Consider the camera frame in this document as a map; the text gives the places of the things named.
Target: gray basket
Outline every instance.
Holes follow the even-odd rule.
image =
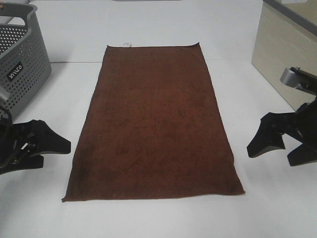
[[[25,26],[0,24],[0,106],[13,119],[51,73],[36,10],[30,4],[0,3],[0,16],[20,17],[25,22]]]

